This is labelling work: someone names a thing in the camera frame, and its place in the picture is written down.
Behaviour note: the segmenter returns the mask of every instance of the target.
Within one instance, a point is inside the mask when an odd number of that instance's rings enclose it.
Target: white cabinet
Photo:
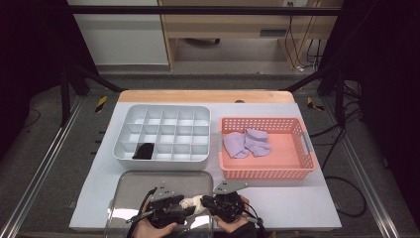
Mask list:
[[[68,0],[69,5],[156,6],[155,0]],[[74,15],[97,65],[168,65],[159,15]]]

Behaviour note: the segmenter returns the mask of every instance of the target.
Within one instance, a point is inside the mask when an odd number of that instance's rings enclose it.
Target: lavender sock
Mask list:
[[[245,145],[245,135],[239,132],[232,132],[223,138],[223,145],[231,158],[242,159],[250,152]]]
[[[263,157],[271,152],[271,146],[266,142],[268,133],[265,131],[247,129],[245,131],[245,148],[255,157]]]

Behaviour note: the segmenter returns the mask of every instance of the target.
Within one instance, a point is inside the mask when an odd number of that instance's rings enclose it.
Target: pink basket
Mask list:
[[[304,179],[316,167],[306,128],[299,118],[224,117],[220,119],[222,138],[232,132],[256,129],[268,133],[271,152],[264,157],[250,153],[232,159],[225,147],[219,152],[225,179]]]

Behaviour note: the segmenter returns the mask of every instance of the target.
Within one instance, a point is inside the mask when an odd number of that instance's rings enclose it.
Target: human hand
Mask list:
[[[250,204],[250,201],[240,195],[241,200],[245,203],[245,209],[246,211],[249,210],[248,204]],[[237,219],[234,222],[231,223],[227,223],[224,220],[222,220],[222,218],[220,218],[219,216],[215,215],[213,216],[213,218],[216,220],[217,226],[219,226],[220,228],[222,228],[224,231],[226,231],[226,233],[230,234],[232,232],[234,232],[236,229],[238,229],[239,227],[247,224],[249,221],[247,220],[247,216],[249,216],[247,213],[243,213],[243,216],[241,216],[239,219]]]
[[[146,212],[146,207],[148,207],[148,203],[145,204],[143,208],[143,212]],[[136,229],[134,231],[135,238],[161,238],[165,235],[168,235],[172,232],[172,230],[177,225],[176,222],[170,223],[167,226],[157,229],[151,225],[147,218],[139,221],[136,225]]]

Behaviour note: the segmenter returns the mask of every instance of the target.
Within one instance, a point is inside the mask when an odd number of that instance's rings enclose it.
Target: white table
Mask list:
[[[128,109],[139,102],[117,102],[107,132],[84,183],[69,227],[103,230],[118,180],[126,169],[113,157],[113,148]],[[201,105],[211,111],[210,153],[204,171],[214,186],[223,180],[219,168],[219,118],[224,116],[276,116],[302,118],[295,103],[168,103]],[[266,229],[331,230],[342,227],[319,165],[304,180],[252,181],[239,191],[247,197]]]

